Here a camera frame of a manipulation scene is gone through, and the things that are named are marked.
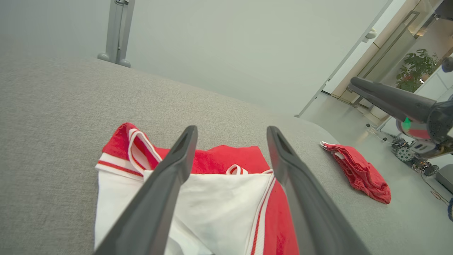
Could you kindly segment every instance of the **gray fabric surface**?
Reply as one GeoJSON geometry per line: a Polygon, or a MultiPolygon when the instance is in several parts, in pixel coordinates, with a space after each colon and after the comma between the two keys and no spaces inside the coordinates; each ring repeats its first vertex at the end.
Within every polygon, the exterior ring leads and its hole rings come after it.
{"type": "Polygon", "coordinates": [[[0,254],[92,252],[94,166],[123,122],[159,147],[195,124],[198,149],[258,145],[269,164],[278,126],[373,254],[424,253],[397,208],[349,186],[318,144],[336,140],[313,123],[97,59],[0,59],[0,254]]]}

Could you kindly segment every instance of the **gray floor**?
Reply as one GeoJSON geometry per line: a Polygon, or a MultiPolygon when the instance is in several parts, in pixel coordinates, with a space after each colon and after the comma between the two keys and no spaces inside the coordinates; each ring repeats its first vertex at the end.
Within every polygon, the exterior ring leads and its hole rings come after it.
{"type": "MultiPolygon", "coordinates": [[[[444,221],[448,228],[453,227],[447,216],[447,206],[431,194],[430,187],[423,182],[420,174],[393,155],[389,143],[373,135],[366,127],[369,120],[357,109],[321,93],[301,118],[323,127],[342,145],[355,147],[372,163],[390,187],[392,201],[389,206],[398,206],[402,214],[414,221],[423,222],[426,217],[434,217],[444,221]]],[[[426,177],[426,181],[447,200],[451,199],[452,194],[434,177],[426,177]]],[[[436,237],[446,233],[446,229],[435,233],[426,233],[423,229],[415,231],[436,237]]]]}

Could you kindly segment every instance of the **glass panel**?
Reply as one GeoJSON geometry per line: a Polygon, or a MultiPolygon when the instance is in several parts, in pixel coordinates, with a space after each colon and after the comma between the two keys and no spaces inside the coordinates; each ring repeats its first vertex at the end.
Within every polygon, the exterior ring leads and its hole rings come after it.
{"type": "MultiPolygon", "coordinates": [[[[416,43],[407,51],[406,53],[413,53],[421,55],[420,50],[426,50],[427,55],[433,59],[433,61],[439,65],[444,57],[447,57],[453,53],[453,39],[451,34],[453,33],[453,22],[450,20],[439,19],[435,22],[432,22],[429,26],[429,30],[423,36],[417,36],[416,43]]],[[[404,59],[406,56],[403,56],[401,60],[388,72],[388,74],[381,80],[382,83],[396,86],[397,85],[397,75],[402,73],[400,68],[404,64],[404,59]]],[[[421,74],[418,74],[422,82],[426,81],[432,72],[422,71],[421,74]]]]}
{"type": "Polygon", "coordinates": [[[407,26],[407,25],[413,23],[413,22],[414,22],[414,18],[416,18],[419,14],[420,14],[420,13],[418,13],[418,12],[413,12],[413,11],[410,12],[410,13],[409,13],[409,16],[407,16],[407,17],[403,20],[403,23],[402,23],[402,24],[403,24],[404,26],[407,26]]]}
{"type": "MultiPolygon", "coordinates": [[[[407,19],[395,29],[381,49],[366,64],[358,74],[358,77],[380,82],[399,63],[407,51],[415,44],[414,36],[406,28],[407,24],[413,21],[414,18],[416,18],[416,13],[408,15],[407,19]]],[[[339,100],[345,103],[354,103],[357,98],[359,98],[358,94],[346,90],[339,100]]],[[[361,100],[360,104],[366,107],[372,106],[366,100],[361,100]]]]}
{"type": "Polygon", "coordinates": [[[431,3],[433,9],[437,9],[437,7],[439,7],[443,0],[429,0],[429,2],[431,3]]]}
{"type": "Polygon", "coordinates": [[[429,0],[421,0],[414,8],[414,11],[419,12],[419,15],[409,25],[408,30],[412,35],[417,34],[418,36],[423,36],[423,34],[426,32],[426,29],[423,27],[425,23],[427,23],[427,21],[433,16],[434,8],[429,0]]]}

